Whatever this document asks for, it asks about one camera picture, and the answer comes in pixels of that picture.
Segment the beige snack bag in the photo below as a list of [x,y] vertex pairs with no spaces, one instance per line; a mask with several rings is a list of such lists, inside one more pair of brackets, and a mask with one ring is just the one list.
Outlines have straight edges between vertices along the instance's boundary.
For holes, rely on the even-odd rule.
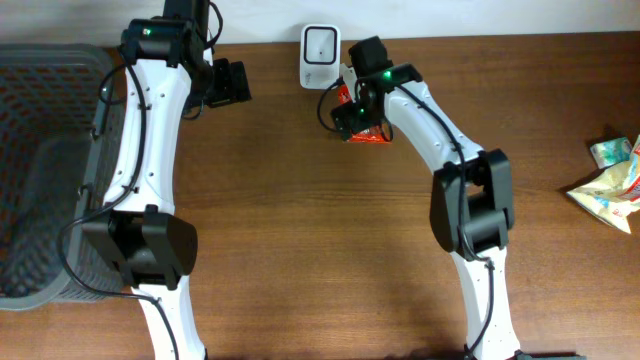
[[587,212],[627,234],[627,217],[639,211],[639,139],[631,147],[628,161],[600,169],[596,178],[567,192]]

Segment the green tissue pack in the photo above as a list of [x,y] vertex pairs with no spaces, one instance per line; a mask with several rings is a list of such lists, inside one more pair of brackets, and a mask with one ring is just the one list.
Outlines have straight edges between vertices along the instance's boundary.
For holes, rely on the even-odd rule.
[[615,138],[592,145],[589,150],[599,169],[608,168],[628,161],[631,154],[631,143],[626,137]]

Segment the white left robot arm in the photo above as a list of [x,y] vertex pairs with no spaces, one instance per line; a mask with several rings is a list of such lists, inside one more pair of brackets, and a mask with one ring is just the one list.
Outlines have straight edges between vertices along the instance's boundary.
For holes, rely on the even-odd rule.
[[205,359],[190,296],[197,230],[175,215],[173,172],[182,121],[192,110],[247,102],[242,62],[214,56],[212,1],[167,1],[121,36],[128,95],[117,163],[102,206],[78,220],[107,267],[143,308],[158,359]]

